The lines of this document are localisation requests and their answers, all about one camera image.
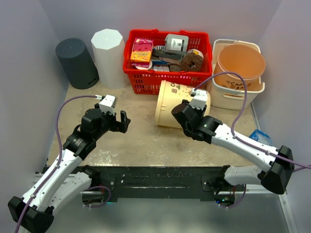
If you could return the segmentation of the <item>orange translucent bucket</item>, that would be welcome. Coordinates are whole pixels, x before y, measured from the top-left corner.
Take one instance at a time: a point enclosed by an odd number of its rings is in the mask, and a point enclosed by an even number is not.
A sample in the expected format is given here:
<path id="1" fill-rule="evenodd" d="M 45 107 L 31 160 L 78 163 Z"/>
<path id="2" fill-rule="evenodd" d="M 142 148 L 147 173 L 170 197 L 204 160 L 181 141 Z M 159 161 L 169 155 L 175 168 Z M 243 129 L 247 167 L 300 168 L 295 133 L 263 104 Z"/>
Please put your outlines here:
<path id="1" fill-rule="evenodd" d="M 182 128 L 179 122 L 172 115 L 172 110 L 186 100 L 188 103 L 191 101 L 190 96 L 193 87 L 172 83 L 166 80 L 161 82 L 160 91 L 157 100 L 157 106 L 155 111 L 155 124 L 157 126 Z M 209 114 L 209 109 L 203 114 L 200 110 L 195 110 L 193 118 L 190 121 L 191 126 L 195 126 L 200 121 L 200 118 Z"/>

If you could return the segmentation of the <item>dark blue bucket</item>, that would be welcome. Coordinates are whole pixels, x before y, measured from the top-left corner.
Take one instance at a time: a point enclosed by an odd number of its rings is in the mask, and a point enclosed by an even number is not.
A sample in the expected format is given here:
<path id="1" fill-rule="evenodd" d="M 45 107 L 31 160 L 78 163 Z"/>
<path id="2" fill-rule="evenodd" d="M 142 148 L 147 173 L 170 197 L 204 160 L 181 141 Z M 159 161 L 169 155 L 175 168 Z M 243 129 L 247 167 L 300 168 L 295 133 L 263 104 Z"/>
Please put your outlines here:
<path id="1" fill-rule="evenodd" d="M 72 87 L 89 89 L 99 81 L 97 68 L 81 39 L 61 41 L 55 48 L 55 54 Z"/>

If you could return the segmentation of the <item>white octagonal bin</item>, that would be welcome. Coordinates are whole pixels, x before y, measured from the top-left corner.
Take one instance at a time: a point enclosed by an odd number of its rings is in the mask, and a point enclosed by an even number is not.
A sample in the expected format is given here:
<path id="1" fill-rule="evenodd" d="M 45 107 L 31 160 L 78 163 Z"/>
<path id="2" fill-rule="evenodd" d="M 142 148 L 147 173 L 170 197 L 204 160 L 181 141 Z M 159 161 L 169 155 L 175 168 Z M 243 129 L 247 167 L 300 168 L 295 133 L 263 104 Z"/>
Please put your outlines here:
<path id="1" fill-rule="evenodd" d="M 100 83 L 112 90 L 127 87 L 129 80 L 122 69 L 125 43 L 120 32 L 113 29 L 98 31 L 91 44 Z"/>

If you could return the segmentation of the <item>orange printed bucket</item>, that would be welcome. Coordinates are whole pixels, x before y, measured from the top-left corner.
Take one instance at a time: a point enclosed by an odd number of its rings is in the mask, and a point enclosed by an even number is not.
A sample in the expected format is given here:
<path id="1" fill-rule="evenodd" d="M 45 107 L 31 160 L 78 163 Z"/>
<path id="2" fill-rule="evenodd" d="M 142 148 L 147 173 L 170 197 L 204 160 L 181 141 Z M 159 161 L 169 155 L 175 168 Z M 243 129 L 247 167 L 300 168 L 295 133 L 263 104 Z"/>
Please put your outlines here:
<path id="1" fill-rule="evenodd" d="M 231 71 L 239 74 L 246 83 L 247 91 L 259 89 L 259 77 L 266 67 L 264 57 L 245 45 L 229 45 L 218 54 L 214 74 Z"/>

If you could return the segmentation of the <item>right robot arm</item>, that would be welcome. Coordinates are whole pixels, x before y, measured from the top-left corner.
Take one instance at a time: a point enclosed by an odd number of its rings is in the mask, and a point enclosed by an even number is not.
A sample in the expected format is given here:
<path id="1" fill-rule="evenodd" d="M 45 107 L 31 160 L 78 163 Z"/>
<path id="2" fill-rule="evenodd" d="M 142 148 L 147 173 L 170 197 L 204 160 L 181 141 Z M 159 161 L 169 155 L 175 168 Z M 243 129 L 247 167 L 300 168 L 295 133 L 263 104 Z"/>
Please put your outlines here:
<path id="1" fill-rule="evenodd" d="M 285 193 L 294 171 L 289 147 L 275 148 L 232 132 L 220 120 L 204 116 L 203 111 L 186 102 L 174 107 L 172 115 L 186 136 L 225 148 L 253 163 L 252 166 L 223 166 L 217 177 L 208 181 L 218 191 L 230 186 L 256 184 L 278 195 Z"/>

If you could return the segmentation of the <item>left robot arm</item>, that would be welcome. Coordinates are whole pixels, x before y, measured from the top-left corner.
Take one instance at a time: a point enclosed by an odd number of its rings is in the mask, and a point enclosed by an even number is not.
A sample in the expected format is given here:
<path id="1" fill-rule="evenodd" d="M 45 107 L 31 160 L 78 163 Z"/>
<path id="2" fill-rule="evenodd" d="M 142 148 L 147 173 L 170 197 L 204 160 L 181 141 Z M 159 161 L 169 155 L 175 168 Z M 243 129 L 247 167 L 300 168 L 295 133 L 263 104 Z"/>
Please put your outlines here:
<path id="1" fill-rule="evenodd" d="M 116 115 L 99 108 L 86 111 L 73 133 L 61 145 L 61 150 L 48 170 L 38 182 L 22 197 L 12 197 L 8 208 L 12 219 L 31 233 L 44 233 L 51 226 L 56 211 L 82 191 L 102 189 L 100 173 L 90 166 L 84 166 L 65 182 L 80 163 L 95 149 L 96 142 L 106 132 L 126 133 L 130 119 L 121 111 L 120 121 Z"/>

